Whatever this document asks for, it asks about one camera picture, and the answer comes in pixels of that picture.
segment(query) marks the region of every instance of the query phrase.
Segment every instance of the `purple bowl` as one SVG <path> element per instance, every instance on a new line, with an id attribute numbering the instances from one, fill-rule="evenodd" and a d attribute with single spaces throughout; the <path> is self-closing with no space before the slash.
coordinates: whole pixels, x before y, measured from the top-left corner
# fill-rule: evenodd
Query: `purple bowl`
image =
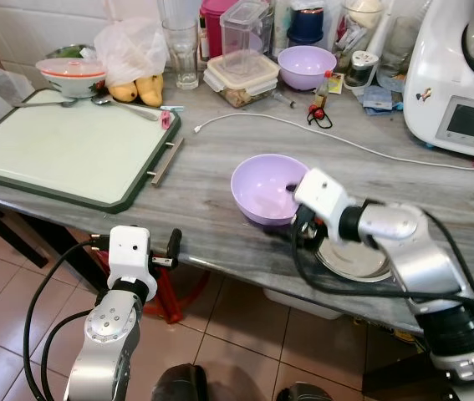
<path id="1" fill-rule="evenodd" d="M 333 71 L 337 59 L 331 52 L 316 46 L 293 46 L 278 56 L 281 78 L 298 90 L 315 89 L 324 81 L 326 71 Z"/>
<path id="2" fill-rule="evenodd" d="M 298 205 L 285 187 L 298 183 L 308 167 L 284 155 L 259 155 L 244 160 L 233 172 L 231 191 L 238 208 L 263 226 L 284 226 Z"/>

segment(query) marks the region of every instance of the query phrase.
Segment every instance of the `white cutting board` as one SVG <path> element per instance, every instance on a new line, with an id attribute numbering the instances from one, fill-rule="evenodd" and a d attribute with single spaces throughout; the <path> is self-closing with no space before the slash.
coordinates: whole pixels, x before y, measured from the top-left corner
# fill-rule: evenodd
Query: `white cutting board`
<path id="1" fill-rule="evenodd" d="M 43 90 L 28 102 L 63 100 L 59 92 Z M 90 99 L 71 108 L 16 109 L 0 123 L 0 177 L 114 204 L 123 199 L 165 134 L 160 121 Z"/>

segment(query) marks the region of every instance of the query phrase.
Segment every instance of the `silver robot arm segment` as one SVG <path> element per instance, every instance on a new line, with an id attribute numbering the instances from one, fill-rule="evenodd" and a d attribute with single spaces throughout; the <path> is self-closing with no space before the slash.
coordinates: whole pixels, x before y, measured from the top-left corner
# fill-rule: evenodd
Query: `silver robot arm segment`
<path id="1" fill-rule="evenodd" d="M 84 344 L 64 401 L 125 400 L 130 357 L 140 340 L 142 308 L 156 293 L 149 273 L 150 233 L 117 226 L 110 232 L 111 288 L 84 323 Z"/>
<path id="2" fill-rule="evenodd" d="M 337 181 L 318 169 L 304 176 L 294 199 L 301 204 L 294 221 L 299 216 L 312 220 L 314 214 L 324 221 L 331 241 L 381 249 L 402 292 L 436 294 L 431 300 L 408 298 L 408 307 L 424 331 L 435 366 L 457 382 L 474 381 L 474 306 L 439 299 L 453 294 L 474 300 L 474 288 L 430 237 L 425 212 L 400 203 L 356 206 Z"/>

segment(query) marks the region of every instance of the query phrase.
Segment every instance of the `countertop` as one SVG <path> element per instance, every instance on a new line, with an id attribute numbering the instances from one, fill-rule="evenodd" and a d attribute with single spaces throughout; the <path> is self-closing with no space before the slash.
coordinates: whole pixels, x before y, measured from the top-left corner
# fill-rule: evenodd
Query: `countertop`
<path id="1" fill-rule="evenodd" d="M 183 232 L 182 261 L 374 322 L 419 332 L 400 299 L 330 296 L 312 290 L 298 277 L 289 244 L 251 225 L 241 214 L 229 186 L 233 170 L 248 157 L 280 153 L 326 171 L 360 201 L 366 197 L 404 201 L 434 212 L 457 240 L 474 276 L 474 171 L 387 160 L 322 135 L 252 116 L 222 119 L 196 134 L 194 127 L 208 119 L 241 112 L 269 114 L 307 125 L 305 117 L 313 95 L 286 89 L 285 94 L 296 100 L 296 109 L 264 99 L 235 110 L 205 84 L 181 91 L 175 88 L 170 75 L 165 78 L 165 104 L 186 107 L 180 113 L 178 134 L 186 141 L 159 188 L 151 187 L 148 181 L 134 205 L 117 215 L 3 186 L 0 206 L 90 232 L 105 233 L 119 224 L 144 226 L 150 230 L 154 249 L 164 249 L 171 230 L 179 227 Z M 402 113 L 367 116 L 349 91 L 331 94 L 327 112 L 334 122 L 332 129 L 324 131 L 329 134 L 389 155 L 471 165 L 467 157 L 428 150 L 410 134 Z M 89 180 L 88 171 L 80 174 Z M 444 244 L 436 230 L 431 232 Z M 331 286 L 361 286 L 327 272 L 320 277 Z M 394 286 L 392 282 L 380 285 Z"/>

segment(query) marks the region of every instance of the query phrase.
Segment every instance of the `red clip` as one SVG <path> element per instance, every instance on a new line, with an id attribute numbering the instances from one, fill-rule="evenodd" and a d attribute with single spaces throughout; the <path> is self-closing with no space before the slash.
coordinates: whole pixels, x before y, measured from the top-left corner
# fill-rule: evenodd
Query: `red clip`
<path id="1" fill-rule="evenodd" d="M 164 110 L 161 114 L 162 129 L 169 129 L 171 125 L 171 114 L 169 111 Z"/>

